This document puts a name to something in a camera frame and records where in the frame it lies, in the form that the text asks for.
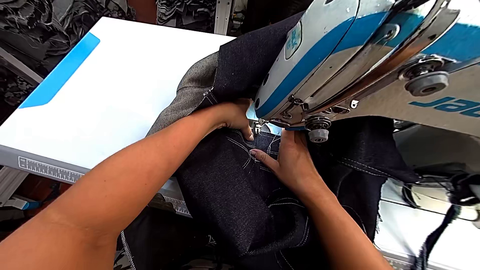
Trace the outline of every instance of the blue stripe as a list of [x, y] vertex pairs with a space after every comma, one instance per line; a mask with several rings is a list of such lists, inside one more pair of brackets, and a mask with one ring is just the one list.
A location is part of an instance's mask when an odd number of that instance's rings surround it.
[[387, 18], [388, 12], [369, 14], [356, 19], [332, 54], [363, 46]]
[[[387, 42], [396, 47], [407, 38], [422, 22], [423, 16], [412, 13], [399, 13], [389, 23], [401, 25], [398, 35]], [[458, 61], [466, 61], [480, 56], [480, 27], [477, 25], [455, 24], [435, 43], [422, 51], [424, 54], [437, 54]]]
[[273, 110], [307, 75], [332, 53], [338, 41], [352, 25], [353, 18], [343, 21], [323, 36], [293, 67], [280, 85], [273, 91], [262, 106], [255, 110], [257, 117], [262, 118]]
[[291, 131], [295, 131], [295, 130], [305, 130], [305, 126], [291, 126], [291, 127], [288, 127], [286, 128], [285, 130], [291, 130]]
[[90, 55], [100, 39], [87, 33], [18, 108], [47, 104]]

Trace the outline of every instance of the forearm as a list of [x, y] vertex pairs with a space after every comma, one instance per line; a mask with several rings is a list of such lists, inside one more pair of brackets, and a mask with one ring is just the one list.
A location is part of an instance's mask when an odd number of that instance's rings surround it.
[[391, 270], [366, 234], [318, 176], [300, 199], [309, 210], [334, 269]]
[[117, 236], [216, 124], [202, 110], [126, 147], [82, 177], [42, 214]]

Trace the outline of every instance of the table ruler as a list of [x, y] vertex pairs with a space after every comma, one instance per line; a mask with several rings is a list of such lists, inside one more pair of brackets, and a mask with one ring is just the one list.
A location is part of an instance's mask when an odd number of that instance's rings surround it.
[[70, 171], [64, 168], [60, 168], [36, 160], [27, 159], [24, 157], [18, 157], [18, 167], [27, 171], [37, 172], [50, 176], [50, 178], [53, 177], [62, 179], [71, 182], [72, 184], [84, 175], [83, 173]]
[[[74, 172], [61, 167], [53, 166], [50, 164], [39, 162], [37, 160], [31, 160], [20, 156], [18, 157], [18, 167], [27, 171], [46, 175], [52, 179], [62, 179], [72, 184], [75, 183], [80, 177], [84, 176], [84, 174], [80, 172]], [[177, 214], [191, 217], [190, 212], [185, 205], [185, 201], [173, 198], [175, 197], [174, 194], [171, 194], [170, 191], [164, 189], [161, 189], [161, 194], [165, 198], [165, 201], [172, 203], [173, 208], [177, 211]]]
[[185, 201], [177, 200], [167, 196], [163, 196], [163, 198], [165, 199], [166, 202], [172, 203], [173, 208], [177, 211], [177, 214], [180, 214], [182, 216], [187, 216], [189, 218], [192, 217], [190, 215], [190, 212], [187, 209], [187, 206], [185, 205]]

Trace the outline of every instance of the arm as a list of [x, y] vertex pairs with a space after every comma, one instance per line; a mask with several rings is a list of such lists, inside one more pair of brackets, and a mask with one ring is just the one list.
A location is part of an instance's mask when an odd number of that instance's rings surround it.
[[104, 160], [0, 243], [3, 269], [111, 269], [117, 237], [211, 131], [253, 140], [246, 99], [178, 120]]
[[304, 134], [283, 131], [278, 161], [258, 149], [251, 153], [305, 204], [334, 269], [392, 270], [323, 182]]

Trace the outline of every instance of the brand logo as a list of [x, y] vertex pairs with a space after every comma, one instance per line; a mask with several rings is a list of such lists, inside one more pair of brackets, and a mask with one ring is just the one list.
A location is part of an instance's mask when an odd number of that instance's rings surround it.
[[445, 97], [428, 103], [413, 101], [409, 104], [419, 107], [433, 107], [435, 110], [458, 112], [470, 117], [480, 117], [480, 102]]

